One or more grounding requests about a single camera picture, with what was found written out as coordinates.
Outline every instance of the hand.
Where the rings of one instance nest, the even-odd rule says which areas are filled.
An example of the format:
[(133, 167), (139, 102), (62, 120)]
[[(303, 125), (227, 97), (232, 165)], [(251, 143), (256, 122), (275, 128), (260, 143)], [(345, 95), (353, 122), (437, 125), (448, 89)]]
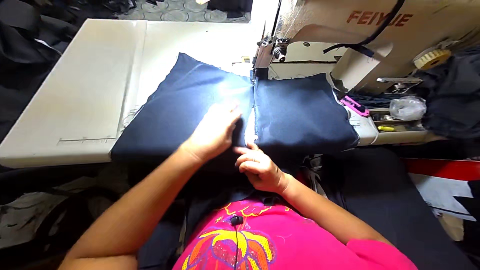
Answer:
[(244, 172), (250, 183), (258, 190), (282, 194), (287, 188), (290, 177), (282, 172), (256, 144), (247, 143), (245, 147), (235, 147), (233, 151), (241, 156), (235, 163), (240, 172)]
[(180, 148), (188, 151), (198, 161), (209, 161), (230, 147), (235, 122), (240, 116), (237, 104), (212, 105)]

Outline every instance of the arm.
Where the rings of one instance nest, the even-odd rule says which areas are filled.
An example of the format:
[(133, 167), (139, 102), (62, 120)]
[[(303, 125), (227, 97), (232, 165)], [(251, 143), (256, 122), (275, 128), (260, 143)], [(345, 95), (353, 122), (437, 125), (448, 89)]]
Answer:
[(343, 244), (351, 239), (371, 239), (391, 245), (368, 224), (282, 172), (255, 144), (249, 146), (251, 149), (235, 148), (242, 154), (236, 165), (256, 189), (280, 194), (303, 216), (314, 220)]
[(138, 249), (190, 177), (231, 145), (239, 117), (235, 108), (212, 106), (175, 153), (92, 224), (59, 269), (137, 269)]

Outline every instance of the white table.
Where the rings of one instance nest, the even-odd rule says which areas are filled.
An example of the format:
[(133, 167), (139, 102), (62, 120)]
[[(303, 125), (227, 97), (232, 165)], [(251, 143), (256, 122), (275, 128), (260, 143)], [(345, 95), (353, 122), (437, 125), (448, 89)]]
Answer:
[(179, 52), (231, 71), (260, 39), (251, 24), (88, 19), (3, 140), (0, 164), (108, 162)]

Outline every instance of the patterned floor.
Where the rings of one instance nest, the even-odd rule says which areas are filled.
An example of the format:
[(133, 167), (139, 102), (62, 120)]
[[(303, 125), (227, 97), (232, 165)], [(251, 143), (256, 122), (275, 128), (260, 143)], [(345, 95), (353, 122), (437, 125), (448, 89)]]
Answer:
[(127, 14), (119, 15), (123, 20), (149, 20), (170, 22), (212, 22), (212, 23), (248, 23), (250, 13), (240, 18), (227, 18), (227, 13), (219, 10), (208, 10), (207, 4), (199, 5), (195, 0), (165, 0), (157, 5), (145, 0), (137, 1), (137, 8)]

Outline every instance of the yellow tool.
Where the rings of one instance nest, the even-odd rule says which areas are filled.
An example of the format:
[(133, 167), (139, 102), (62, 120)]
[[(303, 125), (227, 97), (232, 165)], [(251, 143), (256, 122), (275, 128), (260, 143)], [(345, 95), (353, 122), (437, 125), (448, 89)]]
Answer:
[(382, 126), (382, 125), (381, 125), (381, 126), (378, 126), (377, 128), (378, 128), (378, 130), (380, 130), (380, 131), (388, 131), (388, 132), (395, 131), (395, 128), (389, 127), (389, 126)]

